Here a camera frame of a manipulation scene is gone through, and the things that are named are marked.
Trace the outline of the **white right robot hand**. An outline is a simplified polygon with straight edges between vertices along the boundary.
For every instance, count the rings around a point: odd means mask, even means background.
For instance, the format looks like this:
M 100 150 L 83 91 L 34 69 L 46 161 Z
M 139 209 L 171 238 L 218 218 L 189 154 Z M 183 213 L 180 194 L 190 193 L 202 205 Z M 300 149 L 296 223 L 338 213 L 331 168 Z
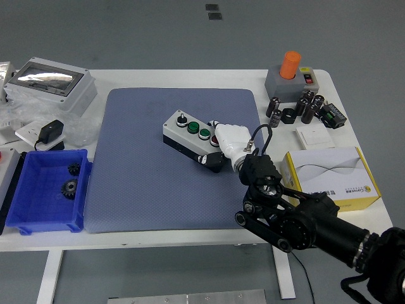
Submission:
M 254 141 L 249 129 L 245 126 L 220 123 L 217 120 L 209 122 L 215 129 L 215 136 L 220 152 L 197 155 L 194 160 L 202 166 L 218 173 L 230 160 L 234 172 L 239 172 L 248 154 L 251 154 Z

